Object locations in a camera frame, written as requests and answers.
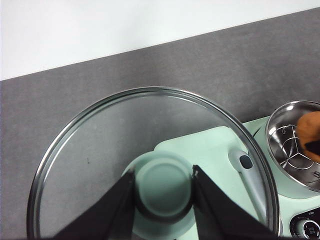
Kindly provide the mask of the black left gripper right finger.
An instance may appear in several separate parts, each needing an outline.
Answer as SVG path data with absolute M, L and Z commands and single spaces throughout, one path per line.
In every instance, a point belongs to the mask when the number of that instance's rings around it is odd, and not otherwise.
M 192 201 L 200 240 L 278 239 L 232 201 L 198 165 L 192 166 Z

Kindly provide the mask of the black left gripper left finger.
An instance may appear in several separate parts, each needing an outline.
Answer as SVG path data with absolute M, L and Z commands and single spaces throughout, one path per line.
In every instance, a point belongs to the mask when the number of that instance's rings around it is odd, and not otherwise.
M 135 174 L 126 172 L 54 240 L 130 240 L 135 218 Z

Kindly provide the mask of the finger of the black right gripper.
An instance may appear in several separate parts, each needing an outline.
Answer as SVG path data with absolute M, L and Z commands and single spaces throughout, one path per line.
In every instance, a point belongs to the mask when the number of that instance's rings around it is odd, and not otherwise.
M 311 141 L 304 145 L 305 155 L 312 160 L 320 159 L 320 141 Z

